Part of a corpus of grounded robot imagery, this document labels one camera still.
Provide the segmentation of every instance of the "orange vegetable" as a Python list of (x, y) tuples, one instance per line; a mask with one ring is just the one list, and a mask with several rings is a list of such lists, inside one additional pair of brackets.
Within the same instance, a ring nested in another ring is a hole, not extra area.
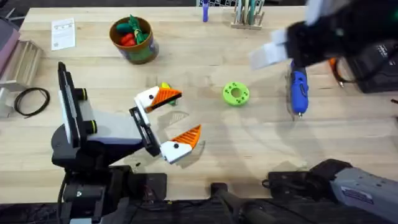
[(120, 42), (122, 43), (122, 45), (124, 45), (125, 43), (127, 43), (131, 39), (134, 39), (134, 36), (133, 36), (132, 33), (129, 33), (129, 34), (126, 34), (124, 37), (122, 37)]

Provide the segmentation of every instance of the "black cable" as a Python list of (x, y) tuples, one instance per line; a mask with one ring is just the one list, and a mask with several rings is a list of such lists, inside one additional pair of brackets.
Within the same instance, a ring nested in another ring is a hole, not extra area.
[(65, 175), (63, 176), (62, 184), (60, 187), (60, 191), (58, 193), (58, 200), (57, 200), (57, 223), (61, 224), (61, 211), (62, 211), (62, 196), (63, 196), (63, 191), (65, 190), (65, 186), (67, 184), (67, 179), (69, 175), (68, 172), (65, 171)]
[[(211, 201), (213, 199), (214, 199), (214, 197), (210, 197), (210, 198), (202, 200), (201, 202), (198, 202), (198, 203), (193, 203), (193, 202), (189, 202), (189, 201), (179, 201), (179, 200), (178, 201), (173, 201), (172, 203), (187, 203), (188, 205), (179, 208), (179, 210), (182, 211), (182, 210), (187, 209), (187, 208), (200, 207), (200, 206), (206, 204), (207, 202), (209, 202), (209, 201)], [(141, 205), (136, 205), (134, 202), (132, 202), (132, 204), (135, 207), (137, 207), (138, 209), (141, 209), (141, 210), (146, 211), (146, 212), (171, 212), (172, 211), (172, 209), (168, 209), (168, 208), (166, 208), (166, 209), (163, 209), (163, 208), (160, 208), (160, 209), (144, 208)]]
[[(293, 184), (293, 183), (290, 183), (290, 182), (288, 182), (288, 181), (286, 181), (286, 182), (284, 182), (284, 181), (278, 181), (278, 182), (276, 182), (275, 183), (276, 185), (283, 185), (283, 186), (285, 186), (285, 187), (289, 187), (289, 188), (291, 188), (291, 189), (295, 189), (295, 190), (305, 190), (306, 189), (306, 187), (304, 186), (304, 185), (297, 185), (297, 184)], [(265, 188), (267, 188), (267, 189), (271, 189), (271, 186), (269, 185), (269, 180), (263, 180), (262, 182), (261, 182), (261, 185), (263, 186), (263, 187), (265, 187)]]
[(55, 219), (50, 219), (50, 216), (52, 215), (52, 214), (54, 214), (55, 213), (55, 211), (54, 212), (48, 212), (47, 213), (47, 218), (44, 220), (44, 219), (41, 219), (41, 220), (37, 220), (37, 221), (15, 221), (15, 222), (10, 222), (10, 221), (8, 221), (8, 222), (0, 222), (0, 224), (39, 224), (39, 223), (41, 223), (41, 222), (44, 222), (44, 224), (46, 224), (46, 223), (48, 223), (48, 222), (53, 222), (53, 221), (55, 221)]
[(338, 73), (338, 64), (340, 63), (340, 58), (336, 58), (335, 60), (336, 61), (331, 68), (331, 71), (332, 71), (335, 79), (341, 83), (356, 83), (357, 81), (355, 79), (354, 80), (346, 80), (343, 77), (341, 77), (341, 75)]
[(308, 222), (308, 223), (311, 223), (311, 224), (318, 224), (317, 222), (312, 221), (311, 219), (309, 219), (309, 218), (303, 216), (302, 214), (300, 214), (300, 213), (298, 213), (298, 212), (296, 212), (296, 211), (294, 211), (294, 210), (291, 210), (291, 209), (289, 209), (289, 208), (287, 208), (287, 207), (285, 207), (285, 206), (283, 206), (283, 205), (279, 205), (278, 203), (271, 202), (270, 200), (267, 200), (267, 199), (263, 199), (263, 200), (261, 200), (261, 201), (262, 201), (262, 202), (265, 202), (265, 203), (268, 203), (268, 204), (270, 204), (270, 205), (273, 205), (273, 206), (275, 206), (275, 207), (277, 207), (277, 208), (280, 208), (280, 209), (282, 209), (282, 210), (285, 210), (286, 212), (289, 212), (289, 213), (291, 213), (291, 214), (294, 214), (295, 216), (300, 217), (302, 220), (305, 220), (305, 221)]
[(45, 204), (42, 204), (39, 208), (37, 208), (36, 210), (34, 210), (34, 212), (32, 212), (32, 213), (29, 212), (29, 213), (27, 214), (27, 216), (26, 216), (26, 222), (29, 221), (29, 219), (30, 219), (31, 216), (34, 217), (36, 214), (38, 214), (38, 212), (41, 211), (41, 209), (44, 208), (44, 207), (45, 207)]
[[(24, 96), (26, 96), (28, 93), (33, 92), (33, 91), (39, 91), (44, 96), (45, 101), (44, 101), (43, 105), (36, 111), (33, 111), (31, 113), (23, 113), (19, 107), (21, 104), (21, 101)], [(24, 90), (22, 93), (20, 93), (17, 96), (17, 98), (15, 98), (14, 109), (19, 114), (25, 116), (25, 118), (30, 118), (31, 116), (35, 116), (35, 115), (41, 113), (49, 105), (49, 103), (50, 103), (50, 93), (43, 88), (33, 87), (33, 88), (28, 88), (28, 89)]]

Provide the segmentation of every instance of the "wooden stand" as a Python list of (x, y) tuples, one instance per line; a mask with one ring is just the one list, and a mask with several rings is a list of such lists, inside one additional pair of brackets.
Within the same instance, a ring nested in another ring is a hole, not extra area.
[[(256, 12), (256, 4), (253, 6), (249, 6), (248, 2), (250, 0), (246, 0), (245, 5), (243, 5), (243, 1), (239, 0), (235, 5), (235, 13), (234, 13), (234, 21), (231, 23), (231, 27), (235, 29), (251, 29), (251, 30), (261, 30), (262, 19), (264, 18), (265, 12), (262, 11), (262, 6), (264, 5), (264, 0), (261, 0), (259, 3), (259, 9)], [(255, 12), (253, 15), (253, 20), (250, 20), (250, 10), (251, 7)]]
[(12, 107), (6, 104), (10, 92), (24, 91), (36, 75), (43, 50), (31, 41), (18, 41), (0, 74), (0, 118), (8, 117)]

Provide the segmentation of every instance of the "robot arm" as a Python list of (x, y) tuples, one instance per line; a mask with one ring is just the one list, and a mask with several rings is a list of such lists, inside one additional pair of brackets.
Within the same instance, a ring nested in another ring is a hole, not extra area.
[(325, 198), (398, 223), (398, 182), (377, 177), (347, 162), (328, 159), (308, 172), (270, 172), (263, 185), (274, 198)]
[(398, 38), (396, 0), (309, 0), (306, 21), (271, 33), (272, 42), (251, 53), (258, 69), (292, 58), (307, 67), (360, 53), (370, 44)]
[(154, 200), (163, 200), (167, 191), (165, 173), (138, 174), (130, 166), (111, 164), (142, 148), (154, 157), (161, 154), (169, 164), (193, 150), (200, 125), (160, 142), (147, 117), (147, 113), (181, 97), (181, 91), (155, 86), (138, 94), (130, 116), (124, 116), (94, 110), (87, 90), (75, 88), (62, 62), (58, 64), (58, 80), (63, 124), (51, 140), (52, 162), (65, 169), (65, 176), (58, 195), (57, 218), (62, 223), (74, 219), (122, 223), (130, 199), (143, 200), (149, 191)]

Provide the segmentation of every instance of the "pen holder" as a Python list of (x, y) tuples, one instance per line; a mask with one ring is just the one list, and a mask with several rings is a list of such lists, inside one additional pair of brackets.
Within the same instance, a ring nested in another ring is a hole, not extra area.
[(139, 65), (155, 59), (159, 53), (159, 45), (154, 39), (154, 34), (149, 23), (143, 18), (136, 18), (139, 21), (139, 26), (142, 33), (149, 34), (145, 41), (131, 47), (125, 47), (121, 45), (121, 38), (123, 35), (116, 30), (116, 26), (121, 23), (129, 22), (129, 17), (125, 17), (115, 22), (109, 31), (109, 37), (111, 38), (113, 44), (122, 53), (124, 58), (133, 64)]

